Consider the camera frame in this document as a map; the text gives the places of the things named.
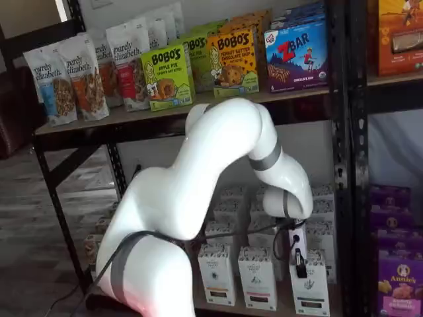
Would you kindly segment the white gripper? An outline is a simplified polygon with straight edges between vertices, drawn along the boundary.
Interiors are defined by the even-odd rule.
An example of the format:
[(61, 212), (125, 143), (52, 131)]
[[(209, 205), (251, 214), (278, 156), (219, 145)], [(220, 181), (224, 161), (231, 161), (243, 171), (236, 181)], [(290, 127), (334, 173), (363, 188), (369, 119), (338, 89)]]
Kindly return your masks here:
[(288, 230), (289, 234), (289, 262), (295, 263), (298, 277), (306, 277), (305, 259), (307, 258), (307, 238), (305, 227)]

